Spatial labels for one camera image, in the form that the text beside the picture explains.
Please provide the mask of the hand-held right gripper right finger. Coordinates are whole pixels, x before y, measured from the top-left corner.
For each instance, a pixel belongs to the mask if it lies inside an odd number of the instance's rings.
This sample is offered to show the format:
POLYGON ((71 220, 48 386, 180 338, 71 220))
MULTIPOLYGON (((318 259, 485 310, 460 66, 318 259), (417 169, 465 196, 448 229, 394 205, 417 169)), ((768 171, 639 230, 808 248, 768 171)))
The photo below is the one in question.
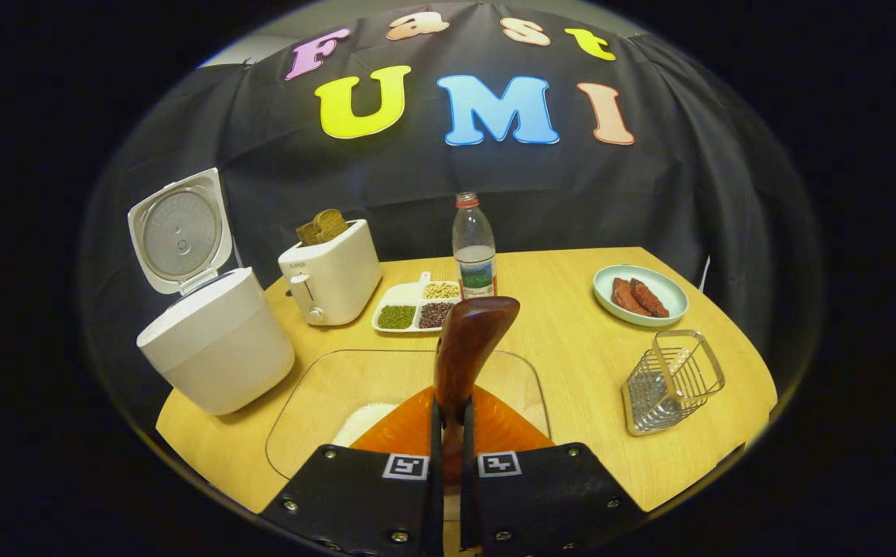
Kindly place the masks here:
POLYGON ((587 556, 649 515, 582 442, 490 450, 493 396, 463 410, 460 549, 479 556, 587 556))

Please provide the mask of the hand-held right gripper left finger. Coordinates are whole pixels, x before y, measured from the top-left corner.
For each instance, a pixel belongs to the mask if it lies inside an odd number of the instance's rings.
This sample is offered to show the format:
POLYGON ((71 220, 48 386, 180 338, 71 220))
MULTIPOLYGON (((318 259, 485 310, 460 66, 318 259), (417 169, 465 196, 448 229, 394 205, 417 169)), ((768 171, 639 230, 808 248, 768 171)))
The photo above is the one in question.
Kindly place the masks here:
POLYGON ((426 454, 318 446, 260 518, 325 555, 442 556, 441 415, 422 393, 426 454))

